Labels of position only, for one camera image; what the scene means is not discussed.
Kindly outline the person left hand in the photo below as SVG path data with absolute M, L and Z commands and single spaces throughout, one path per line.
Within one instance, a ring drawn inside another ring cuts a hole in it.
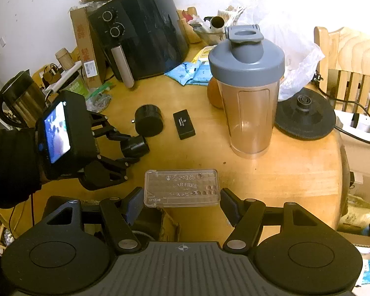
M 40 176 L 40 183 L 42 185 L 49 182 L 45 175 L 44 166 L 41 160 L 41 153 L 39 149 L 39 141 L 38 141 L 38 130 L 35 130 L 35 147 L 36 147 L 36 156 L 37 156 L 37 162 L 38 162 L 38 169 L 39 169 L 39 176 Z

